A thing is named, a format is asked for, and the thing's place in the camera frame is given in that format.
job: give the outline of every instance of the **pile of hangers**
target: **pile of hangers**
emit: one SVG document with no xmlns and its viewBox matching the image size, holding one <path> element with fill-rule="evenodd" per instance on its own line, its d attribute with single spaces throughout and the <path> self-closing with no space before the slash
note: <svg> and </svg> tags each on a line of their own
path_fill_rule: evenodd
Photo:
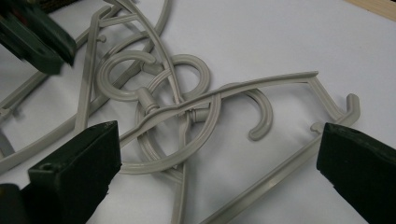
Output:
<svg viewBox="0 0 396 224">
<path fill-rule="evenodd" d="M 6 157 L 0 161 L 0 173 L 34 156 L 73 129 L 74 134 L 85 130 L 89 116 L 109 99 L 125 103 L 138 102 L 135 116 L 136 125 L 132 130 L 120 136 L 120 147 L 123 148 L 132 140 L 137 139 L 140 149 L 143 150 L 148 160 L 142 162 L 123 161 L 120 172 L 127 175 L 162 172 L 162 174 L 174 180 L 177 183 L 176 200 L 178 202 L 175 203 L 171 223 L 182 223 L 188 195 L 186 181 L 189 174 L 189 167 L 184 161 L 192 156 L 212 134 L 219 119 L 221 102 L 224 98 L 236 94 L 245 94 L 258 104 L 262 117 L 248 135 L 253 141 L 262 139 L 270 131 L 273 121 L 271 104 L 258 88 L 289 83 L 306 83 L 322 102 L 333 123 L 350 126 L 360 115 L 359 98 L 354 94 L 348 95 L 346 98 L 347 112 L 343 112 L 319 83 L 316 78 L 317 72 L 266 77 L 242 83 L 232 83 L 217 90 L 207 91 L 210 81 L 207 65 L 201 59 L 192 55 L 169 55 L 160 39 L 160 34 L 169 17 L 171 0 L 164 0 L 161 16 L 155 26 L 150 24 L 131 0 L 106 1 L 113 6 L 103 7 L 95 12 L 92 15 L 90 28 L 76 39 L 78 48 L 87 42 L 77 114 L 28 147 L 5 155 Z M 144 31 L 123 39 L 119 44 L 113 46 L 100 62 L 96 62 L 96 44 L 98 41 L 106 41 L 106 37 L 99 35 L 99 31 L 113 25 L 132 21 L 139 22 L 144 27 Z M 148 39 L 149 42 L 145 43 L 142 50 L 124 50 L 143 39 Z M 151 54 L 154 47 L 160 59 L 156 59 Z M 125 61 L 134 62 L 117 80 L 111 82 L 111 70 L 117 64 Z M 175 66 L 180 64 L 192 66 L 199 72 L 199 83 L 192 91 L 181 92 L 180 90 L 175 70 Z M 136 76 L 141 71 L 154 75 L 154 79 L 146 87 L 140 87 L 135 91 L 120 89 L 131 77 Z M 0 103 L 0 119 L 6 119 L 20 99 L 46 78 L 45 74 L 38 72 L 11 93 L 8 98 Z M 170 86 L 175 103 L 160 107 L 152 93 L 163 83 Z M 96 92 L 96 96 L 91 100 L 93 91 Z M 162 150 L 151 142 L 149 130 L 172 117 L 178 119 L 179 149 L 174 154 L 162 156 L 164 155 Z M 205 124 L 194 139 L 190 140 L 187 136 L 190 126 L 194 122 L 204 122 Z M 318 133 L 315 139 L 279 164 L 245 192 L 225 204 L 219 211 L 205 219 L 203 223 L 226 223 L 230 221 L 296 168 L 316 155 L 323 124 L 315 123 L 311 130 Z"/>
</svg>

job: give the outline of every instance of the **white surface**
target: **white surface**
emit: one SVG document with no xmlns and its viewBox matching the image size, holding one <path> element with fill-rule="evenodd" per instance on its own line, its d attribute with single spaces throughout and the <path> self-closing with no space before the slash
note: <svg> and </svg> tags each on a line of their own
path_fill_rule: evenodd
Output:
<svg viewBox="0 0 396 224">
<path fill-rule="evenodd" d="M 145 0 L 138 6 L 155 22 L 162 3 Z M 91 14 L 104 4 L 83 0 L 51 17 L 77 36 L 89 26 Z M 108 36 L 108 42 L 117 36 Z M 360 97 L 361 118 L 353 128 L 396 147 L 394 21 L 341 0 L 176 0 L 162 38 L 171 55 L 192 54 L 208 64 L 212 72 L 210 90 L 229 82 L 318 70 L 319 80 L 342 108 L 349 93 Z M 48 80 L 24 102 L 17 117 L 2 125 L 2 132 L 16 149 L 76 113 L 84 53 L 85 48 L 79 52 L 73 69 L 66 66 L 61 76 Z M 34 71 L 0 47 L 0 100 Z M 192 88 L 198 77 L 187 69 L 179 71 L 186 74 L 181 81 Z M 147 82 L 137 77 L 128 88 Z M 329 120 L 318 99 L 304 85 L 262 91 L 274 108 L 272 131 L 259 142 L 249 141 L 248 130 L 258 121 L 258 108 L 244 96 L 223 104 L 214 133 L 190 159 L 186 223 L 198 223 L 215 212 L 316 136 L 309 132 L 312 123 Z M 116 119 L 120 133 L 124 133 L 134 125 L 134 107 L 110 102 L 90 119 L 90 125 Z M 158 141 L 168 152 L 175 150 L 176 138 L 169 139 L 176 137 L 176 132 L 174 120 L 165 122 L 157 132 Z M 70 137 L 67 135 L 1 175 L 0 183 L 13 182 L 23 188 L 28 183 L 27 169 Z M 133 157 L 140 153 L 129 153 L 137 151 L 135 145 L 124 151 L 129 160 L 140 161 Z M 174 189 L 174 184 L 160 175 L 116 175 L 109 194 L 89 223 L 168 223 Z M 314 158 L 233 223 L 365 221 L 319 173 Z"/>
</svg>

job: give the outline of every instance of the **tangled hangers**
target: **tangled hangers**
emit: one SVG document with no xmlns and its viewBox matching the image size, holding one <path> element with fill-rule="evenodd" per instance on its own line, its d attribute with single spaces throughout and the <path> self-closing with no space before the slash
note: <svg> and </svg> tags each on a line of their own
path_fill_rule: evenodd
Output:
<svg viewBox="0 0 396 224">
<path fill-rule="evenodd" d="M 140 21 L 146 31 L 132 35 L 117 46 L 113 47 L 113 49 L 111 49 L 103 57 L 96 68 L 92 69 L 94 61 L 86 61 L 86 65 L 84 65 L 84 67 L 87 67 L 87 69 L 84 68 L 83 76 L 86 77 L 86 80 L 88 80 L 87 83 L 89 86 L 81 86 L 81 89 L 86 89 L 81 91 L 80 99 L 82 100 L 81 104 L 78 106 L 77 114 L 77 117 L 80 117 L 80 119 L 76 119 L 76 117 L 69 119 L 63 125 L 47 134 L 43 138 L 37 140 L 29 147 L 18 151 L 8 158 L 5 158 L 0 162 L 0 171 L 4 172 L 6 169 L 9 169 L 13 165 L 26 160 L 30 156 L 36 154 L 37 151 L 51 144 L 57 138 L 70 131 L 73 128 L 73 123 L 75 123 L 75 120 L 82 121 L 78 122 L 78 124 L 81 126 L 76 127 L 76 132 L 84 129 L 86 127 L 88 115 L 93 113 L 100 107 L 100 105 L 107 101 L 107 94 L 109 96 L 110 94 L 114 94 L 115 99 L 119 96 L 122 98 L 124 94 L 130 94 L 132 100 L 138 100 L 140 103 L 136 109 L 136 127 L 120 137 L 120 144 L 121 146 L 125 146 L 129 141 L 137 138 L 139 145 L 142 147 L 145 155 L 148 157 L 148 161 L 139 163 L 125 162 L 121 172 L 125 174 L 149 174 L 162 171 L 170 178 L 176 180 L 178 183 L 176 195 L 177 201 L 175 202 L 174 206 L 172 223 L 180 223 L 183 219 L 183 211 L 185 206 L 184 195 L 186 195 L 185 182 L 188 173 L 188 168 L 185 164 L 183 164 L 183 161 L 196 152 L 210 136 L 216 125 L 217 118 L 219 117 L 221 99 L 233 96 L 237 93 L 245 93 L 259 103 L 261 111 L 265 111 L 266 113 L 262 115 L 259 125 L 249 133 L 249 136 L 254 140 L 260 139 L 269 131 L 272 121 L 271 105 L 262 92 L 255 90 L 260 87 L 280 85 L 285 83 L 307 83 L 313 89 L 320 101 L 324 104 L 326 110 L 336 123 L 351 125 L 359 117 L 359 99 L 355 95 L 349 95 L 347 98 L 348 111 L 347 113 L 343 113 L 320 85 L 316 79 L 317 73 L 315 72 L 262 78 L 244 83 L 230 84 L 215 91 L 205 92 L 207 90 L 209 80 L 205 79 L 206 77 L 209 77 L 207 66 L 201 60 L 193 56 L 179 55 L 170 57 L 167 54 L 165 47 L 162 45 L 161 39 L 159 38 L 158 33 L 161 32 L 161 29 L 164 26 L 164 19 L 169 15 L 170 1 L 165 1 L 163 11 L 159 19 L 159 24 L 156 26 L 155 31 L 153 27 L 150 26 L 147 19 L 140 13 L 138 8 L 132 2 L 126 0 L 114 0 L 110 1 L 110 3 L 115 4 L 116 7 L 103 8 L 100 12 L 96 13 L 95 18 L 92 19 L 91 29 L 93 32 L 89 32 L 89 43 L 91 43 L 89 45 L 96 48 L 96 42 L 98 40 L 104 41 L 105 39 L 101 36 L 93 34 L 97 34 L 96 31 L 98 29 L 113 24 L 129 21 Z M 115 18 L 109 16 L 111 14 L 115 14 L 120 8 L 126 9 L 130 14 Z M 124 51 L 119 53 L 119 51 L 126 48 L 129 44 L 146 37 L 149 37 L 150 41 L 146 44 L 143 51 L 149 51 L 155 45 L 161 56 L 160 63 L 156 63 L 152 56 L 147 53 L 141 53 L 140 51 Z M 125 71 L 115 83 L 109 85 L 110 82 L 108 81 L 108 73 L 111 68 L 114 67 L 117 62 L 132 59 L 135 61 L 131 67 L 128 68 L 127 71 Z M 177 62 L 187 62 L 187 64 L 197 68 L 201 76 L 200 83 L 198 85 L 199 88 L 196 87 L 194 91 L 185 94 L 180 92 L 174 69 L 174 65 L 176 65 Z M 142 87 L 136 90 L 134 93 L 118 90 L 123 85 L 123 83 L 125 83 L 129 78 L 138 74 L 138 72 L 141 70 L 155 75 L 155 78 L 146 88 Z M 93 74 L 97 74 L 97 79 L 94 83 Z M 168 83 L 172 88 L 176 104 L 159 108 L 155 102 L 155 99 L 152 97 L 152 93 L 155 91 L 157 86 L 165 80 L 168 80 Z M 89 101 L 84 99 L 90 98 L 87 97 L 87 95 L 91 94 L 92 87 L 96 88 L 98 92 L 102 91 L 104 94 L 99 94 L 95 100 L 88 104 Z M 210 107 L 201 108 L 202 105 L 210 105 Z M 154 147 L 155 145 L 151 144 L 150 138 L 148 138 L 148 130 L 152 127 L 155 127 L 158 123 L 173 116 L 178 116 L 180 122 L 180 150 L 172 155 L 162 158 L 160 156 L 163 154 L 160 151 L 161 149 L 156 148 Z M 191 141 L 187 141 L 187 133 L 189 131 L 191 122 L 197 121 L 204 121 L 205 125 L 196 138 Z M 314 124 L 312 126 L 312 130 L 320 133 L 320 127 L 320 124 Z M 301 148 L 293 156 L 276 167 L 274 171 L 270 172 L 262 180 L 253 185 L 250 189 L 242 193 L 230 203 L 226 204 L 217 213 L 206 219 L 205 223 L 227 222 L 242 210 L 246 209 L 250 204 L 254 203 L 258 198 L 260 198 L 267 190 L 280 182 L 311 156 L 315 155 L 318 151 L 319 138 L 320 136 L 311 141 L 306 147 Z"/>
</svg>

